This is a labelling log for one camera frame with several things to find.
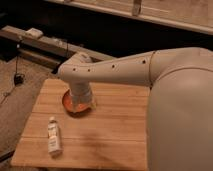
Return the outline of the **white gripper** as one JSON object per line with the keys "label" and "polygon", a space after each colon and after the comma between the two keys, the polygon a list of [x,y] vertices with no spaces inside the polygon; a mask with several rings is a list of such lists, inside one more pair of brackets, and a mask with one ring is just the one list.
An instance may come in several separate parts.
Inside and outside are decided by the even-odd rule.
{"label": "white gripper", "polygon": [[93,107],[93,93],[88,82],[70,83],[69,88],[74,113],[79,111],[80,105],[86,108]]}

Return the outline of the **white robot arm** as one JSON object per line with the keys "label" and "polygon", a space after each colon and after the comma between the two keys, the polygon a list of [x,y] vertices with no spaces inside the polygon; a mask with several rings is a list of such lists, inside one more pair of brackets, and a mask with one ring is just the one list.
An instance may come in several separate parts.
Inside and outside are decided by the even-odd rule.
{"label": "white robot arm", "polygon": [[96,63],[78,52],[58,75],[75,105],[92,100],[92,82],[149,87],[148,171],[213,171],[213,51],[155,50]]}

